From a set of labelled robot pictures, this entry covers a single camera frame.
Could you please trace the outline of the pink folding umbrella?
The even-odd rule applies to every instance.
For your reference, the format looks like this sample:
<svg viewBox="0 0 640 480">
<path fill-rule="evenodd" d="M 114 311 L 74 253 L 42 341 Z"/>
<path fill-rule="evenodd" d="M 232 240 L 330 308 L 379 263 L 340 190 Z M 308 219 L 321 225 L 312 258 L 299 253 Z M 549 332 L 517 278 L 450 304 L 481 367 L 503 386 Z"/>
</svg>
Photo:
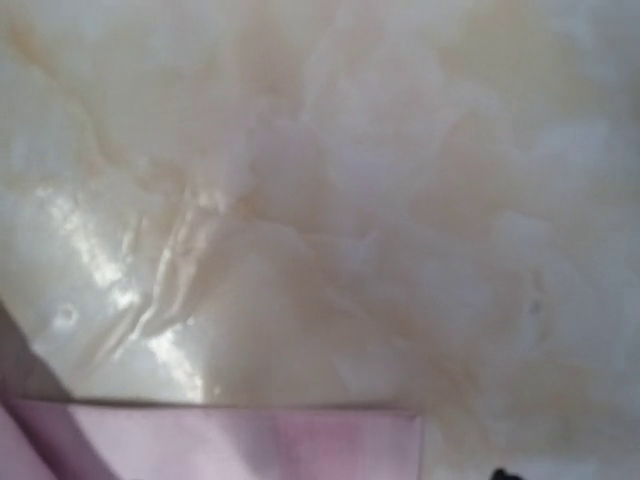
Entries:
<svg viewBox="0 0 640 480">
<path fill-rule="evenodd" d="M 415 479 L 421 447 L 401 411 L 76 402 L 1 317 L 5 479 Z"/>
</svg>

